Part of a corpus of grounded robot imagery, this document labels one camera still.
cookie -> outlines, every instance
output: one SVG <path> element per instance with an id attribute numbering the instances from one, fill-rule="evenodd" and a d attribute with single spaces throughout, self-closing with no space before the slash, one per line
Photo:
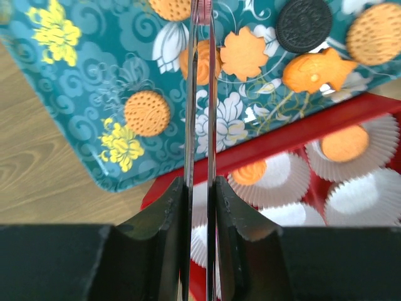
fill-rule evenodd
<path id="1" fill-rule="evenodd" d="M 268 168 L 266 161 L 261 160 L 232 172 L 232 178 L 240 185 L 253 185 L 258 182 Z"/>
<path id="2" fill-rule="evenodd" d="M 196 77 L 196 83 L 200 86 L 207 85 L 209 83 L 209 57 L 210 57 L 210 42 L 209 40 L 198 42 L 198 71 Z M 180 57 L 180 69 L 182 76 L 187 79 L 188 77 L 188 48 L 181 52 Z M 216 51 L 216 76 L 220 75 L 221 61 L 220 54 Z"/>
<path id="3" fill-rule="evenodd" d="M 334 48 L 327 48 L 321 53 L 307 53 L 290 61 L 283 72 L 283 83 L 296 93 L 315 93 L 325 83 L 339 91 L 357 66 L 354 61 L 342 60 Z"/>
<path id="4" fill-rule="evenodd" d="M 149 4 L 160 17 L 169 21 L 190 17 L 190 0 L 149 0 Z"/>
<path id="5" fill-rule="evenodd" d="M 346 49 L 367 66 L 394 59 L 401 52 L 401 5 L 383 3 L 364 11 L 348 30 Z"/>
<path id="6" fill-rule="evenodd" d="M 234 74 L 242 82 L 248 77 L 261 74 L 260 67 L 268 62 L 264 54 L 266 44 L 264 38 L 257 38 L 248 27 L 239 30 L 238 35 L 230 32 L 220 50 L 222 69 L 228 75 Z"/>
<path id="7" fill-rule="evenodd" d="M 169 105 L 153 91 L 132 95 L 125 104 L 124 115 L 128 128 L 144 137 L 159 135 L 170 122 Z"/>
<path id="8" fill-rule="evenodd" d="M 306 53 L 326 40 L 333 15 L 324 0 L 292 0 L 281 10 L 276 23 L 279 44 L 293 53 Z"/>
<path id="9" fill-rule="evenodd" d="M 320 148 L 327 159 L 334 162 L 348 162 L 362 155 L 369 146 L 369 134 L 360 125 L 324 136 Z"/>

flower-shaped cookie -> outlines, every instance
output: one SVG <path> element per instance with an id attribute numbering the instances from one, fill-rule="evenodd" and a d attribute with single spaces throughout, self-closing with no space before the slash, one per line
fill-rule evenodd
<path id="1" fill-rule="evenodd" d="M 220 51 L 222 69 L 242 82 L 256 77 L 261 73 L 260 67 L 268 62 L 269 57 L 263 53 L 265 47 L 264 38 L 255 37 L 248 27 L 241 28 L 238 35 L 229 33 Z"/>
<path id="2" fill-rule="evenodd" d="M 232 177 L 238 184 L 253 185 L 263 177 L 267 168 L 265 160 L 257 161 L 236 169 L 232 172 Z"/>
<path id="3" fill-rule="evenodd" d="M 209 57 L 210 57 L 210 42 L 209 40 L 198 42 L 198 71 L 196 83 L 200 86 L 209 83 Z M 188 77 L 188 47 L 180 54 L 180 69 L 182 76 Z M 220 54 L 216 51 L 216 76 L 220 75 L 221 62 Z"/>

teal tray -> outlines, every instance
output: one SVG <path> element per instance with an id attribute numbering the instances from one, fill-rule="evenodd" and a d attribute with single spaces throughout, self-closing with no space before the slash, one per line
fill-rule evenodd
<path id="1" fill-rule="evenodd" d="M 327 43 L 348 58 L 344 45 L 348 27 L 366 3 L 384 1 L 327 2 L 334 15 Z M 380 66 L 360 65 L 340 92 L 309 95 L 288 90 L 280 78 L 295 54 L 280 47 L 274 32 L 285 3 L 214 2 L 218 45 L 230 31 L 248 26 L 265 38 L 269 56 L 262 74 L 246 83 L 221 73 L 218 151 L 401 75 L 398 56 Z M 188 20 L 160 18 L 147 0 L 0 0 L 2 43 L 93 180 L 108 191 L 123 191 L 184 164 L 186 92 L 178 55 L 187 46 L 188 27 Z M 205 28 L 200 36 L 208 38 Z M 145 138 L 127 129 L 123 107 L 133 93 L 149 89 L 165 97 L 171 122 L 159 136 Z M 197 160 L 207 152 L 207 90 L 203 86 L 197 92 Z"/>

fish-shaped cookie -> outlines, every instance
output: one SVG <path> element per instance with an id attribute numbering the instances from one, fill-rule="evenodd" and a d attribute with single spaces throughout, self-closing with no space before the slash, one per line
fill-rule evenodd
<path id="1" fill-rule="evenodd" d="M 327 48 L 321 53 L 307 53 L 290 61 L 284 69 L 283 83 L 296 93 L 315 93 L 325 83 L 339 91 L 357 66 L 354 61 L 342 60 L 334 48 Z"/>

round cookie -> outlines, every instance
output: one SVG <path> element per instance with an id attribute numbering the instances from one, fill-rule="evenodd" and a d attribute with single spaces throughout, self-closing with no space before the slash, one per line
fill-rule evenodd
<path id="1" fill-rule="evenodd" d="M 190 17 L 190 0 L 149 0 L 149 4 L 168 21 L 182 21 Z"/>
<path id="2" fill-rule="evenodd" d="M 133 94 L 124 107 L 127 126 L 144 137 L 159 135 L 170 122 L 170 109 L 164 98 L 153 91 Z"/>
<path id="3" fill-rule="evenodd" d="M 232 178 L 240 185 L 253 185 L 258 182 L 268 168 L 266 161 L 261 160 L 248 164 L 232 172 Z"/>
<path id="4" fill-rule="evenodd" d="M 324 0 L 292 0 L 281 10 L 276 23 L 280 45 L 293 53 L 306 53 L 326 40 L 333 15 Z"/>
<path id="5" fill-rule="evenodd" d="M 383 3 L 362 13 L 348 30 L 346 48 L 357 62 L 375 66 L 401 51 L 401 5 Z"/>
<path id="6" fill-rule="evenodd" d="M 369 134 L 360 125 L 324 136 L 320 148 L 327 159 L 334 162 L 348 162 L 362 155 L 369 146 Z"/>
<path id="7" fill-rule="evenodd" d="M 209 40 L 198 42 L 198 70 L 196 75 L 196 84 L 203 86 L 209 83 L 209 57 L 210 57 L 210 42 Z M 179 57 L 180 69 L 182 76 L 188 77 L 188 47 L 180 53 Z M 220 75 L 221 62 L 220 54 L 216 51 L 216 76 Z"/>

